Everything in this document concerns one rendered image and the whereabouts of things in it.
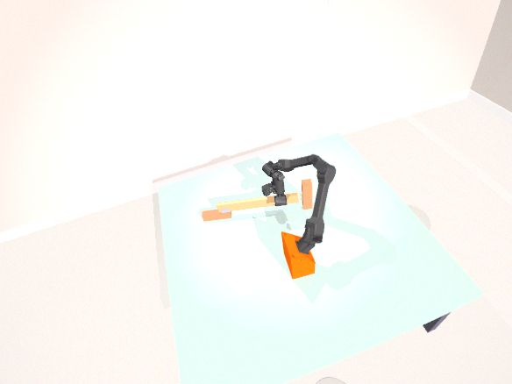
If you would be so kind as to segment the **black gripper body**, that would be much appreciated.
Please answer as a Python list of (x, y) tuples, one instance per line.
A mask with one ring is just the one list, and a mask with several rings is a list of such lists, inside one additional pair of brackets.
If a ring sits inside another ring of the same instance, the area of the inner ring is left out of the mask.
[(275, 203), (275, 206), (284, 206), (284, 205), (287, 205), (288, 202), (287, 202), (287, 197), (285, 197), (285, 186), (284, 186), (284, 182), (281, 184), (281, 185), (274, 185), (273, 184), (273, 187), (274, 187), (274, 191), (275, 191), (275, 194), (277, 197), (274, 198), (274, 203)]

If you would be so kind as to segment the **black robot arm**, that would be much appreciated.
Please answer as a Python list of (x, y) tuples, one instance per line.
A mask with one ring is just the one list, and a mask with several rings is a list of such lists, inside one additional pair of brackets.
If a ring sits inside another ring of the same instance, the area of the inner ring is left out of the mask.
[[(317, 154), (311, 154), (296, 159), (279, 159), (273, 163), (271, 160), (263, 165), (262, 170), (269, 176), (272, 177), (270, 183), (261, 187), (264, 196), (270, 196), (274, 191), (274, 185), (281, 185), (286, 177), (283, 172), (293, 171), (297, 167), (304, 167), (313, 165), (317, 170), (316, 176), (318, 179), (318, 187), (316, 192), (316, 200), (311, 218), (306, 219), (304, 226), (305, 232), (299, 241), (295, 241), (298, 252), (309, 254), (309, 251), (315, 246), (323, 242), (324, 234), (324, 207), (328, 194), (328, 189), (331, 182), (334, 180), (337, 169), (323, 160)], [(278, 171), (279, 170), (279, 171)], [(281, 172), (283, 171), (283, 172)]]

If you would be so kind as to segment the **long wooden bed rail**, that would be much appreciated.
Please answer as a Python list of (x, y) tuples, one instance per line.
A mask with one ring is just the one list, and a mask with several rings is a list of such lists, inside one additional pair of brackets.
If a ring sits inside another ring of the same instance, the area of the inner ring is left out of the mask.
[[(298, 192), (291, 193), (291, 194), (285, 194), (285, 195), (287, 197), (288, 203), (298, 203), (299, 202)], [(232, 202), (226, 202), (226, 203), (217, 203), (217, 209), (218, 209), (219, 213), (222, 213), (221, 210), (226, 210), (226, 209), (230, 209), (230, 211), (235, 211), (235, 210), (248, 210), (248, 209), (274, 206), (275, 205), (274, 197), (275, 196), (265, 196), (265, 197), (238, 200), (238, 201), (232, 201)]]

